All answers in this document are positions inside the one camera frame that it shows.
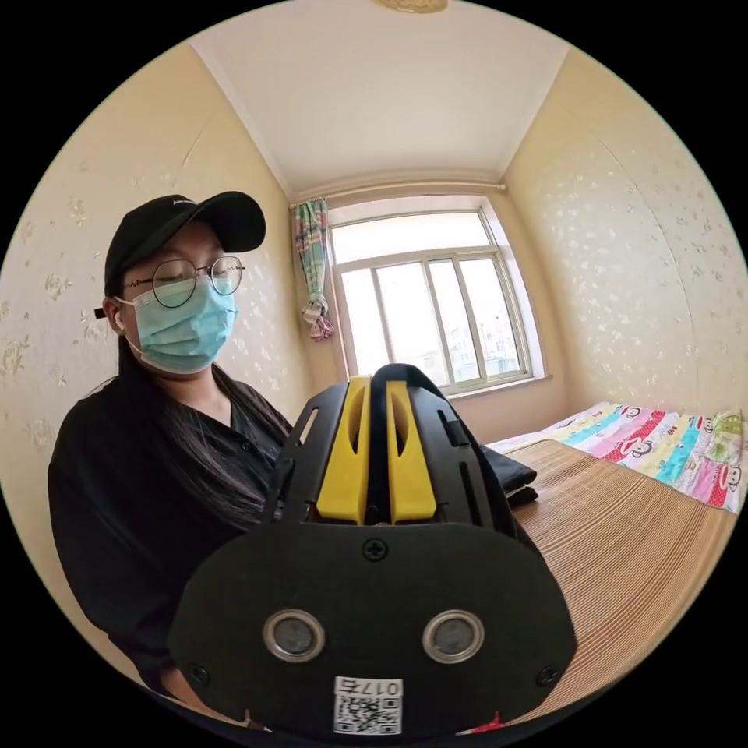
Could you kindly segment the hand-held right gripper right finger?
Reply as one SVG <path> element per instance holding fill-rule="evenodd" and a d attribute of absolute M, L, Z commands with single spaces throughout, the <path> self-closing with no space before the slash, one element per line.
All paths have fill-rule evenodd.
<path fill-rule="evenodd" d="M 391 523 L 430 521 L 436 498 L 405 382 L 386 384 L 386 429 Z"/>

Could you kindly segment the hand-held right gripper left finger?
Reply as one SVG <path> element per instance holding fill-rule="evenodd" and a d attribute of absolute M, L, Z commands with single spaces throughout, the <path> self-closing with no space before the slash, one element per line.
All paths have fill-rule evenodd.
<path fill-rule="evenodd" d="M 322 519 L 363 522 L 369 486 L 370 376 L 349 380 L 316 501 Z"/>

